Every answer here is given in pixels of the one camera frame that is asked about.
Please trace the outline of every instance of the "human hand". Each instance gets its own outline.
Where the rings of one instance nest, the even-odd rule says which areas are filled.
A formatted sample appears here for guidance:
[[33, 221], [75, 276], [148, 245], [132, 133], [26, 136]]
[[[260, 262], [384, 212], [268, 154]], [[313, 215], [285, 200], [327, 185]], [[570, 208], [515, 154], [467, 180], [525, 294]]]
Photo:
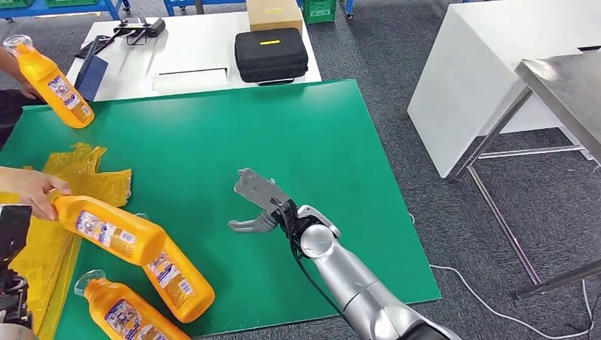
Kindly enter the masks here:
[[17, 193], [22, 204], [33, 208], [37, 218], [55, 220], [56, 213], [46, 194], [58, 189], [63, 195], [70, 195], [69, 184], [62, 179], [35, 170], [0, 167], [0, 191]]
[[19, 89], [22, 95], [29, 99], [39, 99], [42, 98], [40, 94], [29, 84], [29, 82], [24, 82], [21, 84], [21, 88]]

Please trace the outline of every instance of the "black cable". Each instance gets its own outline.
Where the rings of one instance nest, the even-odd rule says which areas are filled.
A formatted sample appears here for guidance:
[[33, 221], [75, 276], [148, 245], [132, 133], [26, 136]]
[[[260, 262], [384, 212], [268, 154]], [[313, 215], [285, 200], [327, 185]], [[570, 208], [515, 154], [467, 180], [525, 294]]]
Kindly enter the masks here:
[[586, 334], [586, 340], [590, 340], [590, 331], [592, 330], [592, 325], [593, 325], [593, 319], [595, 318], [595, 308], [597, 307], [597, 302], [599, 302], [599, 299], [601, 298], [601, 293], [599, 293], [599, 295], [597, 295], [597, 298], [595, 299], [595, 304], [592, 305], [592, 309], [590, 310], [590, 326], [588, 327], [588, 333]]
[[300, 271], [303, 272], [303, 274], [305, 275], [305, 277], [307, 278], [307, 280], [309, 280], [309, 282], [311, 282], [311, 285], [313, 285], [313, 287], [319, 292], [319, 294], [321, 294], [321, 296], [323, 296], [323, 298], [332, 306], [332, 308], [334, 308], [334, 310], [336, 310], [336, 312], [351, 327], [351, 329], [354, 329], [353, 326], [352, 326], [352, 324], [351, 324], [351, 322], [347, 318], [347, 316], [344, 315], [344, 313], [340, 310], [340, 308], [338, 308], [338, 306], [332, 301], [332, 299], [330, 299], [330, 297], [327, 296], [327, 294], [313, 280], [313, 278], [311, 278], [311, 276], [309, 275], [309, 273], [307, 273], [307, 270], [305, 269], [305, 266], [301, 263], [301, 257], [302, 257], [302, 255], [300, 255], [298, 253], [299, 249], [294, 245], [293, 236], [295, 236], [295, 233], [288, 226], [288, 218], [286, 218], [286, 214], [285, 214], [285, 212], [283, 211], [282, 207], [279, 204], [277, 204], [276, 202], [272, 202], [272, 203], [275, 204], [275, 206], [277, 207], [278, 211], [280, 212], [280, 215], [282, 216], [284, 229], [286, 229], [286, 236], [290, 240], [290, 251], [292, 252], [292, 257], [294, 257], [294, 260], [296, 261], [296, 264], [298, 264], [298, 267], [300, 268]]

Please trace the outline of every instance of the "bottle label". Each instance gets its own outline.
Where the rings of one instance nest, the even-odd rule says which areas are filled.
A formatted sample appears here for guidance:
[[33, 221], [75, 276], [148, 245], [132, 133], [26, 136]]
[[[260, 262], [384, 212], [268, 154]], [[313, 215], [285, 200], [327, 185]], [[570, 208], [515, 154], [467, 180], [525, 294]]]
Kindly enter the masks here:
[[165, 251], [147, 265], [175, 307], [180, 308], [192, 297], [192, 287]]
[[69, 89], [67, 82], [62, 76], [58, 75], [48, 82], [48, 88], [73, 112], [79, 121], [84, 122], [89, 118], [90, 110]]
[[95, 239], [105, 247], [111, 248], [126, 257], [131, 257], [135, 246], [135, 236], [118, 228], [111, 223], [102, 221], [91, 213], [83, 210], [75, 229], [91, 239]]
[[153, 324], [143, 324], [140, 313], [124, 299], [119, 300], [104, 316], [104, 321], [123, 340], [168, 340]]

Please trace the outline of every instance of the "stainless steel table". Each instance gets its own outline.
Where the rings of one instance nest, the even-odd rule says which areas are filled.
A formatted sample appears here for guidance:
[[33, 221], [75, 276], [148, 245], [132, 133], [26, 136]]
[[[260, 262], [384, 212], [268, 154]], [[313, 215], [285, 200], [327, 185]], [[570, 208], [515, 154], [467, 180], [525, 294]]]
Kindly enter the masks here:
[[[517, 292], [518, 298], [526, 298], [601, 273], [601, 260], [542, 282], [522, 250], [518, 239], [507, 225], [495, 201], [478, 176], [474, 164], [478, 159], [580, 151], [584, 149], [588, 150], [596, 160], [601, 160], [601, 52], [562, 55], [544, 59], [524, 59], [517, 66], [515, 72], [523, 81], [521, 84], [523, 89], [468, 160], [454, 175], [449, 177], [452, 181], [455, 181], [467, 171], [476, 182], [478, 190], [493, 211], [497, 222], [534, 284]], [[533, 93], [545, 102], [582, 145], [484, 152]]]

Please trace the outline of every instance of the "green crate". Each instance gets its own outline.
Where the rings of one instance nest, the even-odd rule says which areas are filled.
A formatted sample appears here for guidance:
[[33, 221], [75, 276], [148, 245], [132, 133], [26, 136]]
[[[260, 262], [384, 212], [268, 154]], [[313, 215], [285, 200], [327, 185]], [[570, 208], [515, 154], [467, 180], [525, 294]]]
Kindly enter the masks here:
[[334, 21], [336, 0], [303, 0], [305, 23], [327, 23]]
[[12, 9], [15, 7], [29, 7], [33, 0], [0, 0], [0, 9]]
[[98, 0], [46, 0], [48, 7], [95, 5]]

